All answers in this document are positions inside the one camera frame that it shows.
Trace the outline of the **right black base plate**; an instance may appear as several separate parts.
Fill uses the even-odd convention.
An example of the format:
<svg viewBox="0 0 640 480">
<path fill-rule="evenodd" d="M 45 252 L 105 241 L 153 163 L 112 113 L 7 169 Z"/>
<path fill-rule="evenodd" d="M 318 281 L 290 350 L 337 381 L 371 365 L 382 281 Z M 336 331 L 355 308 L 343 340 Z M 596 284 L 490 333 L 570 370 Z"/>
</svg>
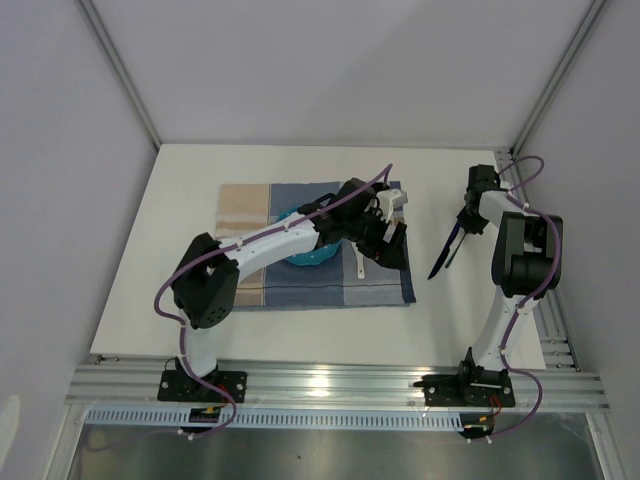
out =
<svg viewBox="0 0 640 480">
<path fill-rule="evenodd" d="M 425 375 L 412 384 L 423 392 L 429 407 L 477 407 L 516 405 L 509 377 L 503 383 L 463 379 L 459 375 Z"/>
</svg>

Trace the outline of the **purple knife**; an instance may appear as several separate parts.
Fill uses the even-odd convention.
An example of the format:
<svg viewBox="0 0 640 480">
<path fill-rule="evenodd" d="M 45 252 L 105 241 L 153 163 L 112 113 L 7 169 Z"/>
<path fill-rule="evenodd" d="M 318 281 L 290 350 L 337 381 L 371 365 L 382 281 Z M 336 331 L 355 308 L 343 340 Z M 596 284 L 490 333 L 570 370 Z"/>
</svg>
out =
<svg viewBox="0 0 640 480">
<path fill-rule="evenodd" d="M 451 233 L 449 234 L 443 249 L 441 250 L 437 260 L 435 261 L 431 272 L 429 273 L 428 279 L 431 280 L 433 279 L 438 272 L 441 270 L 441 268 L 444 266 L 445 261 L 447 260 L 447 258 L 449 257 L 450 251 L 451 251 L 451 246 L 454 243 L 454 241 L 456 240 L 458 234 L 460 231 L 460 224 L 459 222 L 456 222 L 454 224 L 454 227 L 451 231 Z"/>
</svg>

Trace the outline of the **left aluminium frame post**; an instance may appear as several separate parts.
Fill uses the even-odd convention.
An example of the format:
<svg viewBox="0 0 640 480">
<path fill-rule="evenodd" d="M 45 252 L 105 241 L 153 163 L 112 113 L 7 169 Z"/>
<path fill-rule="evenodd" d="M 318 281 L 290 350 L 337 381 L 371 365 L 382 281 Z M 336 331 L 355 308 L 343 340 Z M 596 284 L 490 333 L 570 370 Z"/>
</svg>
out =
<svg viewBox="0 0 640 480">
<path fill-rule="evenodd" d="M 142 132 L 155 152 L 158 152 L 163 144 L 161 136 L 95 2 L 92 0 L 75 0 L 74 4 L 94 38 Z"/>
</svg>

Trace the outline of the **aluminium frame post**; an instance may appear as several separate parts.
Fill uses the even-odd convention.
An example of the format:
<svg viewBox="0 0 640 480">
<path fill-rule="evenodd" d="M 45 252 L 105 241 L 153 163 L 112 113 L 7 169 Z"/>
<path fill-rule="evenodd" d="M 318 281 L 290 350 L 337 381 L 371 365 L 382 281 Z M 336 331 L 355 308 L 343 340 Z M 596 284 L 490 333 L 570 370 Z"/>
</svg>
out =
<svg viewBox="0 0 640 480">
<path fill-rule="evenodd" d="M 74 4 L 94 38 L 142 132 L 155 152 L 158 152 L 163 144 L 161 136 L 95 2 L 92 0 L 75 0 Z"/>
<path fill-rule="evenodd" d="M 512 158 L 517 158 L 521 154 L 528 141 L 534 135 L 610 4 L 611 2 L 608 0 L 593 0 L 589 2 L 586 12 L 579 20 L 541 93 L 535 100 L 533 107 L 509 148 Z"/>
</svg>

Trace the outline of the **purple teal fork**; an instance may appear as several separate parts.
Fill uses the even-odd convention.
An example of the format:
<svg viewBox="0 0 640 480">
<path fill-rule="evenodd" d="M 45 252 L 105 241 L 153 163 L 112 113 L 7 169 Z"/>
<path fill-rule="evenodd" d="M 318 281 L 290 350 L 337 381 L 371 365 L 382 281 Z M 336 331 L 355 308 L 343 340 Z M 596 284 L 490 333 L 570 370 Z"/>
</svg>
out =
<svg viewBox="0 0 640 480">
<path fill-rule="evenodd" d="M 452 265 L 453 261 L 456 258 L 457 253 L 459 252 L 465 238 L 467 236 L 467 232 L 464 232 L 461 236 L 461 238 L 459 239 L 459 241 L 457 242 L 457 244 L 455 245 L 455 248 L 452 250 L 452 252 L 450 253 L 448 259 L 446 260 L 445 264 L 444 264 L 444 268 L 445 269 L 449 269 L 450 266 Z"/>
</svg>

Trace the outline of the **white ceramic spoon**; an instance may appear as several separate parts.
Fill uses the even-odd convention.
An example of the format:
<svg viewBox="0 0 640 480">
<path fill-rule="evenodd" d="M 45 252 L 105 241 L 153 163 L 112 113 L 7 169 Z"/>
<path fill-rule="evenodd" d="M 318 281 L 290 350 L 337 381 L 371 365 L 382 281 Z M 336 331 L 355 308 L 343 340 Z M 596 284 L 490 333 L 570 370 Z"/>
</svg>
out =
<svg viewBox="0 0 640 480">
<path fill-rule="evenodd" d="M 363 280 L 366 277 L 365 266 L 364 266 L 364 256 L 359 251 L 355 243 L 352 243 L 352 248 L 354 250 L 354 255 L 356 258 L 357 278 L 360 280 Z"/>
</svg>

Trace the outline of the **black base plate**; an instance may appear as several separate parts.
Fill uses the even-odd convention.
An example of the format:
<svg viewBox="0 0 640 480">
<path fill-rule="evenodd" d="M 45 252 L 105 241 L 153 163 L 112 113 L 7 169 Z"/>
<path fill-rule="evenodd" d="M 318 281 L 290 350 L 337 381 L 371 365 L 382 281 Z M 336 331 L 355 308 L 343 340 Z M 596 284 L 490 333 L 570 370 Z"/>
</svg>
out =
<svg viewBox="0 0 640 480">
<path fill-rule="evenodd" d="M 412 384 L 423 392 L 429 407 L 477 407 L 516 405 L 509 377 L 503 383 L 463 379 L 459 375 L 425 375 Z"/>
<path fill-rule="evenodd" d="M 216 369 L 204 377 L 204 381 L 224 391 L 236 403 L 243 403 L 248 374 L 245 371 Z M 217 391 L 203 386 L 187 374 L 181 365 L 165 369 L 157 392 L 160 402 L 226 403 L 228 399 Z"/>
</svg>

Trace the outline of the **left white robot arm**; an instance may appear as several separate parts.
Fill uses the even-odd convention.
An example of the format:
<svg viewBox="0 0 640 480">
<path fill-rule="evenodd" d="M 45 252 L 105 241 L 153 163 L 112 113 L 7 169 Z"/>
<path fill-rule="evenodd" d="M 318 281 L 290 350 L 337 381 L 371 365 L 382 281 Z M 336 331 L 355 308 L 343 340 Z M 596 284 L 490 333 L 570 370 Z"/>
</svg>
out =
<svg viewBox="0 0 640 480">
<path fill-rule="evenodd" d="M 249 275 L 299 254 L 347 240 L 381 267 L 404 270 L 406 225 L 393 214 L 406 193 L 385 182 L 352 178 L 336 193 L 299 206 L 275 224 L 244 236 L 195 237 L 170 287 L 181 321 L 179 361 L 185 370 L 180 388 L 192 400 L 209 398 L 218 366 L 211 329 L 232 311 L 238 284 Z"/>
</svg>

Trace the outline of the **blue beige checked cloth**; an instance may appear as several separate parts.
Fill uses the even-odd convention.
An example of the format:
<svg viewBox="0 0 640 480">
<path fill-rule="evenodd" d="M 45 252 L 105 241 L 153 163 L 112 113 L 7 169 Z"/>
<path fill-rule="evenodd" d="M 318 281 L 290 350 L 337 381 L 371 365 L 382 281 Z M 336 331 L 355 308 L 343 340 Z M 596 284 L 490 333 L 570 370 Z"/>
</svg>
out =
<svg viewBox="0 0 640 480">
<path fill-rule="evenodd" d="M 243 236 L 340 187 L 339 181 L 224 184 L 219 189 L 213 236 Z M 386 269 L 368 258 L 364 266 L 366 277 L 360 280 L 352 244 L 346 240 L 334 257 L 318 266 L 298 267 L 282 260 L 240 281 L 234 308 L 307 310 L 407 306 L 416 302 L 408 269 Z"/>
</svg>

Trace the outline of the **right aluminium frame post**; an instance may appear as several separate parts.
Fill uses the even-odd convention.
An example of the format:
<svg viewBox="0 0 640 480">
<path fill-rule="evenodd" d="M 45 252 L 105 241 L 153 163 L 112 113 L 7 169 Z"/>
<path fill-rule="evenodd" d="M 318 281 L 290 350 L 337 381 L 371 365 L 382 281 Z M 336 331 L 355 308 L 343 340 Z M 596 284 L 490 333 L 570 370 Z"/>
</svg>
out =
<svg viewBox="0 0 640 480">
<path fill-rule="evenodd" d="M 521 154 L 528 141 L 534 135 L 610 4 L 611 2 L 608 0 L 593 0 L 589 2 L 586 12 L 579 20 L 541 93 L 535 100 L 533 107 L 509 148 L 512 158 L 517 158 Z"/>
</svg>

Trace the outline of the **teal dotted plate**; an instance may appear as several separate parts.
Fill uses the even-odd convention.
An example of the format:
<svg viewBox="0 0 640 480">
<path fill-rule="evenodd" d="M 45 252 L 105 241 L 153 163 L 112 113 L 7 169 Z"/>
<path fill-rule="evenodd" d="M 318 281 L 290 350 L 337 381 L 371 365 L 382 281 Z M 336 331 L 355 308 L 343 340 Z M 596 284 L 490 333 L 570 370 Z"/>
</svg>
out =
<svg viewBox="0 0 640 480">
<path fill-rule="evenodd" d="M 327 244 L 321 248 L 305 253 L 291 255 L 285 258 L 285 261 L 298 267 L 318 266 L 321 263 L 334 257 L 341 246 L 341 242 Z"/>
</svg>

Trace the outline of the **aluminium mounting rail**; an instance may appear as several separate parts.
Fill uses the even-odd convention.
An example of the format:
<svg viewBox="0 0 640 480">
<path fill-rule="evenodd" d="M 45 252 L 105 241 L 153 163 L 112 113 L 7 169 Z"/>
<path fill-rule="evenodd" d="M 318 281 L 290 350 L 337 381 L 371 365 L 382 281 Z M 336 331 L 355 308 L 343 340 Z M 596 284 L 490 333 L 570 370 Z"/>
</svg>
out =
<svg viewBox="0 0 640 480">
<path fill-rule="evenodd" d="M 65 401 L 151 405 L 157 401 L 164 360 L 105 359 L 79 365 Z M 410 410 L 424 406 L 414 382 L 428 367 L 222 361 L 223 370 L 248 375 L 246 406 L 323 410 Z M 544 413 L 607 413 L 610 402 L 599 375 L 571 369 L 537 373 Z"/>
</svg>

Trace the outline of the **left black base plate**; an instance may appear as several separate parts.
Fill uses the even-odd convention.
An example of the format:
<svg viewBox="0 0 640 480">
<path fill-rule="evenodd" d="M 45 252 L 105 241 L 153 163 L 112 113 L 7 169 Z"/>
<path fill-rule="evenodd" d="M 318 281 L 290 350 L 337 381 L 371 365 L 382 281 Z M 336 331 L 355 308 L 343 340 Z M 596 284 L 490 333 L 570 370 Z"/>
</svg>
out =
<svg viewBox="0 0 640 480">
<path fill-rule="evenodd" d="M 243 403 L 248 374 L 245 371 L 216 369 L 204 377 L 204 381 L 224 391 L 236 403 Z M 181 365 L 165 369 L 157 392 L 160 402 L 226 403 L 228 399 L 217 391 L 203 386 L 187 374 Z"/>
</svg>

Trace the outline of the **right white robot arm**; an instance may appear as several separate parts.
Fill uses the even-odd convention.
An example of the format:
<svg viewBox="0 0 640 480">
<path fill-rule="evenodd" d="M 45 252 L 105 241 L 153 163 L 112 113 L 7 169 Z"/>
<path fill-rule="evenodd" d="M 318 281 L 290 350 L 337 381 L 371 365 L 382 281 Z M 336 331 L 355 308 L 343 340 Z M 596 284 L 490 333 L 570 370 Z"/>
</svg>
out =
<svg viewBox="0 0 640 480">
<path fill-rule="evenodd" d="M 455 380 L 457 396 L 478 404 L 491 389 L 502 392 L 508 387 L 511 354 L 522 327 L 559 283 L 564 221 L 515 199 L 490 165 L 469 169 L 464 200 L 457 217 L 464 232 L 481 234 L 490 224 L 498 229 L 491 262 L 494 300 Z"/>
</svg>

